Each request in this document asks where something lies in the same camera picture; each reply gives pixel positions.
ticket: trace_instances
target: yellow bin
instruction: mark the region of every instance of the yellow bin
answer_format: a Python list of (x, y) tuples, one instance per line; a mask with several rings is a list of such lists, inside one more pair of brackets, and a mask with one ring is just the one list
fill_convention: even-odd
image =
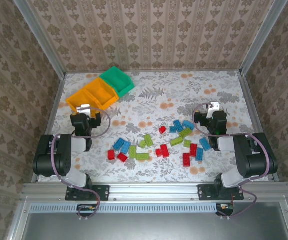
[[(83, 104), (89, 104), (93, 108), (106, 110), (119, 99), (114, 88), (98, 77), (77, 93), (67, 98), (66, 102), (72, 110), (76, 112), (76, 108)], [(93, 111), (91, 116), (95, 117), (95, 113), (97, 112)]]

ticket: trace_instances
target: vent grille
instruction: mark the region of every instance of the vent grille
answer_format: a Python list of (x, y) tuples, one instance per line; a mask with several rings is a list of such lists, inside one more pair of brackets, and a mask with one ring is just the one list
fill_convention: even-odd
[[(76, 203), (32, 203), (29, 213), (46, 214), (46, 213), (76, 213)], [(215, 203), (147, 203), (147, 204), (126, 204), (126, 203), (104, 203), (99, 207), (98, 213), (216, 213)]]

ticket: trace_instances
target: patterned wallpaper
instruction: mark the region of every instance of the patterned wallpaper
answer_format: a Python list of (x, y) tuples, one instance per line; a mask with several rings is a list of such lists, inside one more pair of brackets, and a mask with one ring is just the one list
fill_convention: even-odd
[(0, 239), (30, 182), (59, 79), (11, 0), (0, 0)]
[(274, 0), (28, 0), (67, 72), (238, 69)]
[(246, 76), (262, 126), (288, 181), (288, 3)]

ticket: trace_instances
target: green bin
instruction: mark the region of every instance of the green bin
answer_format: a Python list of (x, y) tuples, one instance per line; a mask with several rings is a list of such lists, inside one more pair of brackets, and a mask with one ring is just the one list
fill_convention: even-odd
[(116, 66), (113, 66), (99, 77), (114, 88), (119, 98), (122, 98), (134, 88), (131, 78), (119, 70)]

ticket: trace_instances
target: green lego brick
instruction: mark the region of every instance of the green lego brick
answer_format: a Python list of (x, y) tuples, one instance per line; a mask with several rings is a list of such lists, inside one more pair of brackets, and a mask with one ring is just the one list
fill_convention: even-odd
[(137, 153), (136, 160), (149, 160), (150, 155), (148, 153)]
[(170, 141), (170, 145), (172, 147), (174, 147), (175, 145), (178, 145), (178, 144), (181, 144), (183, 142), (183, 138), (182, 137), (178, 137), (178, 138), (175, 138), (173, 140)]
[(192, 131), (189, 127), (187, 127), (187, 128), (185, 128), (183, 131), (181, 131), (181, 132), (179, 133), (179, 136), (184, 139), (185, 137), (187, 137), (188, 135), (190, 135), (192, 132), (193, 132), (193, 131)]
[(184, 140), (184, 147), (190, 148), (191, 147), (191, 141), (190, 140)]
[(140, 148), (145, 148), (147, 146), (147, 144), (146, 144), (146, 141), (145, 140), (142, 140), (142, 141), (140, 141), (140, 143), (139, 143), (139, 147)]
[(136, 159), (136, 146), (129, 147), (129, 158)]
[(146, 135), (144, 136), (144, 139), (145, 139), (146, 145), (147, 145), (148, 147), (151, 147), (151, 146), (154, 145), (154, 143), (153, 143), (153, 141), (152, 141), (152, 138), (151, 138), (151, 136), (150, 136), (149, 134), (146, 134)]

